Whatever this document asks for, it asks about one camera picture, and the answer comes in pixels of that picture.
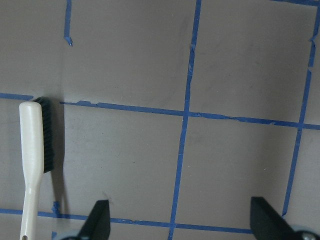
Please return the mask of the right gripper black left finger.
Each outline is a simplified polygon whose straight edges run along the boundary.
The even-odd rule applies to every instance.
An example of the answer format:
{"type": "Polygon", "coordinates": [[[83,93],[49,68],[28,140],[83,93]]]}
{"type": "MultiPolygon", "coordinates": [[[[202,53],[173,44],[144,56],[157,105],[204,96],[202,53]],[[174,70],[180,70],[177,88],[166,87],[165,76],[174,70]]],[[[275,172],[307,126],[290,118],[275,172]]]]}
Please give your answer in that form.
{"type": "Polygon", "coordinates": [[[79,231],[79,240],[108,240],[111,232],[108,200],[98,200],[79,231]]]}

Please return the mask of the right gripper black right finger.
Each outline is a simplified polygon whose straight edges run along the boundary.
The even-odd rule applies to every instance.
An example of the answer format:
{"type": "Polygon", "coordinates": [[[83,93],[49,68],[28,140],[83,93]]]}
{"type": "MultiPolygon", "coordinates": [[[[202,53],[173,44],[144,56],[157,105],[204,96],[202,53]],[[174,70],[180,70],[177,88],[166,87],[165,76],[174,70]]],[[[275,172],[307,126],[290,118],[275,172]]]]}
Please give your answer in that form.
{"type": "Polygon", "coordinates": [[[299,240],[300,234],[263,197],[250,200],[250,229],[256,240],[299,240]]]}

